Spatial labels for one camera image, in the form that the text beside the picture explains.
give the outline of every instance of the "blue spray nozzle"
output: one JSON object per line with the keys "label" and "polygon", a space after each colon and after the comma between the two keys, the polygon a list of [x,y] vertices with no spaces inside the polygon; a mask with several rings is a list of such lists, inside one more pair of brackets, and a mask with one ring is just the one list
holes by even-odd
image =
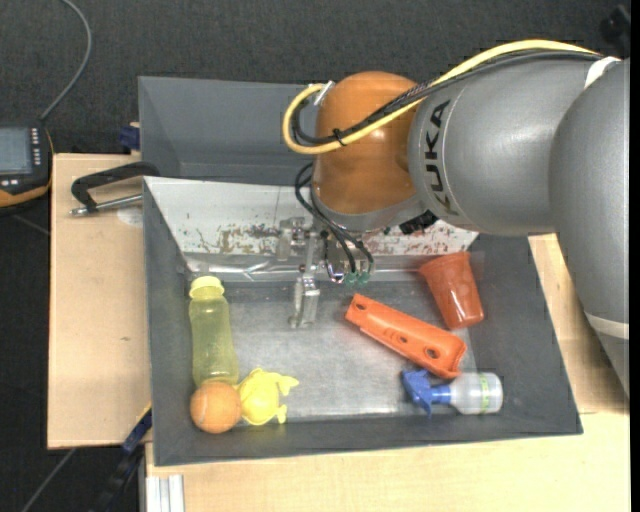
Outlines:
{"label": "blue spray nozzle", "polygon": [[451,400],[451,388],[446,384],[431,387],[427,370],[403,371],[402,385],[409,393],[411,401],[427,411],[431,416],[431,404],[448,404]]}

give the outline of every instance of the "yellow plastic bottle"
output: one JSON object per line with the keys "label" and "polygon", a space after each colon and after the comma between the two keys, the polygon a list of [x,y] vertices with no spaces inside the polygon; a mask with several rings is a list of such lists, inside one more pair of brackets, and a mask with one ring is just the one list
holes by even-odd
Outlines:
{"label": "yellow plastic bottle", "polygon": [[229,303],[217,277],[204,276],[191,283],[189,320],[193,340],[193,381],[196,388],[207,380],[235,385],[238,357],[233,347]]}

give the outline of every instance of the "wire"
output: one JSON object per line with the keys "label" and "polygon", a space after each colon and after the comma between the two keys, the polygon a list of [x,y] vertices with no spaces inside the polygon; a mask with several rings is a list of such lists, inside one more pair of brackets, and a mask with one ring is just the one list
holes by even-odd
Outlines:
{"label": "wire", "polygon": [[311,213],[311,215],[313,215],[316,219],[322,222],[329,229],[329,231],[331,231],[335,239],[338,241],[338,243],[342,247],[342,250],[345,252],[347,259],[349,260],[349,267],[351,269],[351,272],[353,274],[356,274],[358,272],[358,269],[357,269],[355,257],[353,256],[353,252],[349,248],[347,241],[351,242],[357,249],[359,249],[365,255],[368,261],[366,272],[371,274],[373,272],[373,267],[374,267],[373,255],[366,248],[362,240],[357,239],[355,236],[349,233],[342,226],[339,226],[334,221],[329,219],[326,215],[324,215],[322,212],[317,210],[312,204],[309,204],[302,196],[301,189],[303,186],[305,186],[311,181],[311,175],[307,176],[305,179],[302,179],[302,176],[304,176],[304,173],[307,172],[312,165],[313,165],[312,163],[308,163],[302,169],[300,169],[300,171],[296,175],[295,187],[294,187],[296,199],[309,213]]}
{"label": "wire", "polygon": [[532,58],[575,59],[576,56],[579,56],[581,58],[586,58],[589,60],[597,60],[600,58],[600,56],[595,56],[595,55],[586,54],[586,53],[576,54],[576,52],[565,52],[565,51],[523,50],[517,54],[509,54],[509,55],[502,55],[502,56],[496,57],[496,59],[494,59],[492,62],[485,63],[480,67],[476,67],[470,71],[465,72],[464,74],[457,75],[453,78],[446,80],[445,82],[440,82],[437,85],[432,85],[433,82],[421,82],[419,84],[416,84],[411,89],[405,91],[397,98],[394,98],[389,103],[383,105],[378,110],[371,113],[362,121],[356,123],[355,125],[349,128],[346,128],[345,130],[339,131],[337,135],[334,133],[333,135],[328,135],[325,137],[314,137],[305,133],[302,130],[302,127],[300,125],[300,112],[302,111],[304,106],[307,104],[307,101],[305,100],[304,102],[302,102],[296,107],[291,120],[291,128],[293,130],[293,135],[295,136],[296,140],[302,139],[310,144],[316,144],[316,145],[326,144],[326,143],[335,141],[337,136],[342,138],[342,137],[345,137],[346,135],[356,133],[358,130],[366,127],[371,122],[376,121],[378,119],[382,119],[388,113],[393,112],[394,110],[396,110],[397,108],[403,105],[406,105],[410,101],[422,100],[426,98],[428,95],[434,94],[437,91],[444,89],[445,87],[449,87],[453,83],[456,83],[461,80],[466,80],[469,77],[475,76],[479,73],[486,73],[492,69],[502,67],[506,64],[513,65],[518,61],[521,61],[521,60],[526,61]]}
{"label": "wire", "polygon": [[62,99],[69,93],[69,91],[73,88],[73,86],[76,85],[76,82],[78,81],[82,73],[84,73],[84,70],[87,67],[87,63],[89,62],[89,57],[91,56],[91,50],[93,48],[93,36],[91,34],[91,27],[89,26],[89,22],[87,21],[87,18],[85,18],[84,14],[82,14],[82,11],[80,11],[80,9],[78,9],[75,6],[75,4],[71,2],[71,0],[60,0],[60,1],[63,4],[66,4],[69,8],[71,8],[82,21],[82,24],[84,25],[84,29],[87,32],[87,49],[84,53],[84,58],[82,59],[82,62],[80,63],[80,66],[76,71],[76,74],[69,81],[67,86],[62,90],[62,92],[58,95],[58,97],[55,100],[53,100],[51,105],[49,105],[45,109],[45,111],[42,114],[40,114],[40,121],[44,121],[49,116],[49,114],[51,114],[51,111],[58,106],[58,103],[60,103]]}
{"label": "wire", "polygon": [[[593,59],[599,58],[600,56],[591,50],[556,41],[533,39],[507,43],[472,57],[436,80],[417,84],[351,128],[342,131],[336,130],[333,136],[322,138],[314,138],[306,135],[300,129],[299,115],[307,103],[307,98],[324,87],[322,84],[311,85],[300,92],[285,110],[282,122],[283,138],[287,146],[297,153],[317,155],[334,151],[369,135],[374,130],[400,117],[418,105],[427,95],[435,92],[437,86],[442,86],[445,83],[449,85],[453,80],[467,78],[474,70],[476,72],[486,71],[490,65],[487,63],[491,60],[502,58],[502,60],[495,62],[494,65],[503,65],[507,61],[512,62],[511,59],[505,60],[504,58],[514,58],[515,56],[513,54],[515,53],[517,55],[518,52],[528,52],[528,57],[531,55],[540,56],[543,52],[545,56],[560,56],[560,54],[564,56],[583,55]],[[295,135],[314,145],[302,145],[294,140],[290,133],[292,127]]]}
{"label": "wire", "polygon": [[31,506],[42,494],[42,491],[44,491],[44,488],[49,484],[49,482],[53,479],[53,477],[56,476],[56,473],[58,473],[58,471],[62,469],[62,466],[64,466],[67,463],[67,461],[71,458],[71,456],[74,453],[76,453],[76,450],[77,448],[69,450],[67,454],[64,456],[64,458],[60,462],[58,462],[58,465],[55,468],[53,468],[53,471],[49,473],[49,476],[44,480],[44,482],[42,482],[42,484],[40,484],[40,487],[38,487],[36,492],[33,493],[31,498],[27,502],[27,504],[22,508],[21,512],[27,512],[31,508]]}

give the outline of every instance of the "yellow bottle cap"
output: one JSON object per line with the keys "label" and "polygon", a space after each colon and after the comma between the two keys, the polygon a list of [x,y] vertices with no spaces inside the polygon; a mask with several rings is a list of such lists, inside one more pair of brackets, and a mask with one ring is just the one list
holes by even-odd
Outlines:
{"label": "yellow bottle cap", "polygon": [[191,283],[189,297],[192,299],[206,299],[223,293],[224,287],[220,279],[215,276],[202,276]]}

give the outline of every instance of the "yellow rubber duck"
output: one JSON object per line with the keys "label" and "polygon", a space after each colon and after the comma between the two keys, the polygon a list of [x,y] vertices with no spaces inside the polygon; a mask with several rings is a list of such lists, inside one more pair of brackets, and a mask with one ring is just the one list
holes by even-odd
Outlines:
{"label": "yellow rubber duck", "polygon": [[280,405],[280,393],[289,394],[289,390],[299,384],[297,379],[275,372],[254,369],[237,386],[242,404],[242,417],[251,425],[264,425],[276,416],[278,423],[287,419],[287,406]]}

